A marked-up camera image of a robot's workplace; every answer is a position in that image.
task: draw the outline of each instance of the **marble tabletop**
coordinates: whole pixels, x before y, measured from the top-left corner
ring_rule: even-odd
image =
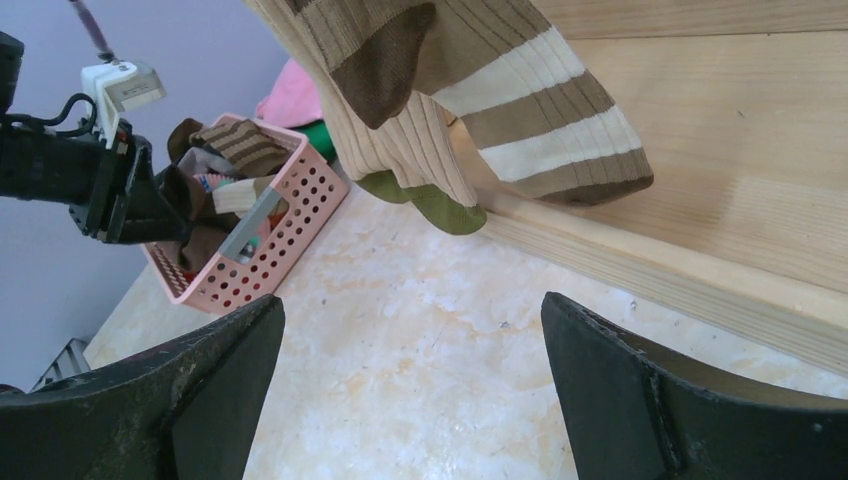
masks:
[[[844,377],[353,188],[277,290],[286,330],[244,478],[576,479],[547,291],[725,370],[848,398]],[[148,268],[85,356],[103,366],[211,320]]]

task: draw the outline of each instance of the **marble surface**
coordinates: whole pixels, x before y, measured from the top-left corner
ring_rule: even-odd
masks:
[[[277,291],[286,331],[245,479],[576,479],[549,290],[720,368],[848,398],[844,377],[354,188]],[[85,355],[102,366],[211,320],[147,269]]]

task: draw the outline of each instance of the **laundry basket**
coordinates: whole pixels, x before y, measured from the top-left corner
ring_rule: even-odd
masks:
[[[224,114],[214,125],[244,120]],[[155,244],[142,246],[172,303],[225,315],[266,293],[273,293],[349,191],[305,135],[252,120],[292,156],[241,219],[218,252],[189,282]],[[280,223],[263,235],[250,258],[240,255],[280,198],[289,204]]]

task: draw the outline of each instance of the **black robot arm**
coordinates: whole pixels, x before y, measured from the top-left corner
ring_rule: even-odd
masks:
[[[151,145],[121,120],[116,140],[105,147],[92,133],[97,109],[79,128],[55,131],[84,94],[71,97],[53,119],[9,114],[24,45],[0,32],[0,196],[41,200],[70,207],[83,235],[104,243],[186,241],[188,212],[175,205],[188,191],[165,191],[170,170],[153,174]]]

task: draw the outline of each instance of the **purple wall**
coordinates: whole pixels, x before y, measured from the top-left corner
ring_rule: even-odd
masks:
[[[126,114],[153,142],[192,116],[252,115],[288,57],[239,0],[87,0],[119,57],[155,68],[168,96]],[[0,0],[0,30],[26,44],[12,112],[56,115],[98,63],[63,0]],[[82,109],[71,118],[76,121]],[[83,238],[61,205],[0,198],[0,383],[29,390],[71,337],[90,338],[144,267],[137,246]]]

